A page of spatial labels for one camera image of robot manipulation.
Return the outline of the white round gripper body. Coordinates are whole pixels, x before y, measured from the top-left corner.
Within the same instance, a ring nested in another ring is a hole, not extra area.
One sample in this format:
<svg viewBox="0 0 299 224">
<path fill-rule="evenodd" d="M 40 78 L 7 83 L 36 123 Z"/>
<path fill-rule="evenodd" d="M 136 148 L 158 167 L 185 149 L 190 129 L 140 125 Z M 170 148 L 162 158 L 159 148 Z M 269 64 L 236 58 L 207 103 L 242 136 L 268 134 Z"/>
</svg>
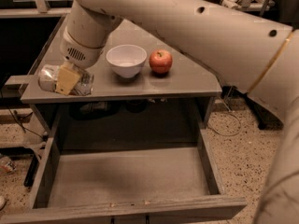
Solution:
<svg viewBox="0 0 299 224">
<path fill-rule="evenodd" d="M 94 49 L 80 45 L 68 33 L 67 29 L 64 29 L 60 52 L 66 61 L 73 63 L 81 69 L 87 69 L 96 64 L 102 53 L 102 48 Z"/>
</svg>

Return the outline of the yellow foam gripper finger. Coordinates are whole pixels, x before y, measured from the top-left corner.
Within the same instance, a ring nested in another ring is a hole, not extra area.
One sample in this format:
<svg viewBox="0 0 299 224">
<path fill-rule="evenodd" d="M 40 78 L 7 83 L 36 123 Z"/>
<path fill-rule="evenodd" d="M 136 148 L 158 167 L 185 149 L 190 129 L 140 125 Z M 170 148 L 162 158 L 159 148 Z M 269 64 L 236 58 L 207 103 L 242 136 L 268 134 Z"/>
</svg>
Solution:
<svg viewBox="0 0 299 224">
<path fill-rule="evenodd" d="M 80 70 L 69 62 L 64 62 L 58 71 L 55 91 L 69 95 L 82 77 Z"/>
</svg>

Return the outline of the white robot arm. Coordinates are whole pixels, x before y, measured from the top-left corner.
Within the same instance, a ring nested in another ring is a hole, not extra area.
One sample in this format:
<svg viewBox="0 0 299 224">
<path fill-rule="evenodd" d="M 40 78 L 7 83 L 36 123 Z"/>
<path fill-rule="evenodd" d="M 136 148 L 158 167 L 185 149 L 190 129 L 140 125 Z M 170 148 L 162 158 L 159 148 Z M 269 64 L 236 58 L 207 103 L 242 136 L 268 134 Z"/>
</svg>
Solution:
<svg viewBox="0 0 299 224">
<path fill-rule="evenodd" d="M 284 124 L 254 224 L 298 224 L 299 34 L 289 25 L 203 0 L 74 0 L 68 32 L 80 48 L 103 47 L 123 18 L 205 66 Z"/>
</svg>

